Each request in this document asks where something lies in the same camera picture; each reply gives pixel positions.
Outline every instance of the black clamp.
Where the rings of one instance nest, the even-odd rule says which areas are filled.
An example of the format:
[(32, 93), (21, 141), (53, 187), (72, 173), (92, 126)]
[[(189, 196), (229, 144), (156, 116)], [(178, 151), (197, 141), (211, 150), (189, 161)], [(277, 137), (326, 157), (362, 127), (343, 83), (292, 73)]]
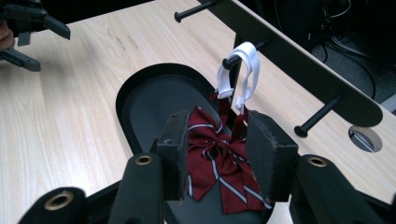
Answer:
[[(65, 24), (52, 18), (42, 7), (40, 0), (28, 0), (26, 4), (14, 5), (7, 1), (0, 1), (0, 20), (15, 20), (21, 33), (18, 45), (28, 45), (30, 40), (30, 23), (43, 23), (44, 27), (63, 38), (70, 39), (70, 29)], [(0, 60), (6, 60), (29, 71), (40, 71), (40, 62), (16, 51), (15, 49), (0, 50)]]

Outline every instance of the fabric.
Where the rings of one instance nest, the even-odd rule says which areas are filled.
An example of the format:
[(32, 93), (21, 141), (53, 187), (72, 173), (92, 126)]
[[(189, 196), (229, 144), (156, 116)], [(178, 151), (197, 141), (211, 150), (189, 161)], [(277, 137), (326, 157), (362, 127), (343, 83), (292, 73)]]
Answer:
[(220, 183), (220, 193), (225, 214), (247, 210), (263, 210), (264, 199), (251, 173), (246, 153), (244, 121), (248, 111), (234, 121), (232, 134), (224, 132), (229, 99), (219, 100), (220, 123), (214, 121), (201, 107), (196, 106), (189, 119), (188, 193), (200, 201)]

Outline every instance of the light wood surface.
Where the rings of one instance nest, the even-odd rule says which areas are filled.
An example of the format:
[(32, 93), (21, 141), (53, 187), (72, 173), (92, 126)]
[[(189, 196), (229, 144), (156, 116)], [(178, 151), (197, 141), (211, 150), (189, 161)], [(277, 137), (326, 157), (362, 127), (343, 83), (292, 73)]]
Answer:
[[(41, 62), (39, 73), (0, 62), (0, 223), (18, 222), (52, 189), (72, 186), (91, 195), (121, 179), (132, 152), (115, 100), (136, 71), (183, 63), (216, 83), (234, 33), (208, 11), (175, 22), (175, 11), (198, 4), (157, 0), (72, 23), (70, 41), (49, 31), (34, 34), (30, 46), (17, 50)], [(285, 60), (292, 59), (285, 55)], [(355, 147), (347, 134), (351, 124), (333, 112), (308, 138), (299, 138), (293, 127), (322, 103), (264, 57), (247, 106), (271, 116), (300, 154), (328, 158), (356, 189), (390, 203), (396, 192), (396, 118), (388, 111), (373, 128), (383, 141), (377, 153)], [(270, 223), (291, 223), (286, 203), (276, 206)]]

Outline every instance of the white ribbon loop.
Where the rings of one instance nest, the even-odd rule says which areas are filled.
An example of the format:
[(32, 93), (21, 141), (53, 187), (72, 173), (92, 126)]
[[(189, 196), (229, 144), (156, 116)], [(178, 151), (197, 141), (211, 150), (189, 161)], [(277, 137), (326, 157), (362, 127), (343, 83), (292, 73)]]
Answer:
[[(251, 97), (257, 87), (260, 73), (260, 58), (254, 45), (249, 42), (245, 42), (235, 48), (227, 56), (227, 59), (230, 59), (235, 55), (241, 58), (247, 68), (247, 75), (242, 82), (242, 95), (236, 98), (236, 108), (241, 114), (244, 114), (245, 101)], [(230, 70), (221, 65), (218, 71), (219, 99), (233, 95), (233, 88), (231, 88), (230, 85), (229, 74)], [(253, 77), (251, 78), (251, 85), (249, 86), (250, 75), (253, 75)]]

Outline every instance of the black peg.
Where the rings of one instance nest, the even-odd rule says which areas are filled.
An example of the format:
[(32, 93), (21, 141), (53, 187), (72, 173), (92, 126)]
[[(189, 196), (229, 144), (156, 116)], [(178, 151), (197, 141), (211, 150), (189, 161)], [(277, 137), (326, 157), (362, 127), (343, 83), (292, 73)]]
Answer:
[[(258, 45), (255, 46), (256, 50), (262, 49), (263, 47), (265, 47), (267, 43), (268, 43), (267, 41), (259, 43)], [(236, 63), (239, 63), (240, 61), (241, 58), (237, 55), (234, 55), (230, 59), (223, 59), (222, 65), (226, 69), (231, 69), (232, 66), (234, 66)]]
[(315, 126), (321, 119), (323, 119), (336, 105), (344, 99), (344, 95), (339, 94), (334, 97), (329, 103), (323, 106), (314, 116), (306, 121), (302, 126), (294, 127), (294, 132), (300, 137), (307, 137), (308, 131)]
[(216, 4), (216, 1), (212, 0), (212, 1), (207, 2), (207, 3), (203, 3), (203, 4), (201, 4), (198, 7), (193, 7), (191, 9), (189, 9), (189, 10), (184, 11), (184, 12), (180, 12), (180, 13), (175, 12), (175, 20), (177, 22), (181, 22), (181, 20), (183, 20), (184, 18), (189, 17), (189, 16), (191, 16), (191, 15), (197, 13), (197, 12), (200, 12), (202, 10), (205, 10), (205, 9), (207, 9), (209, 7), (213, 7), (215, 4)]

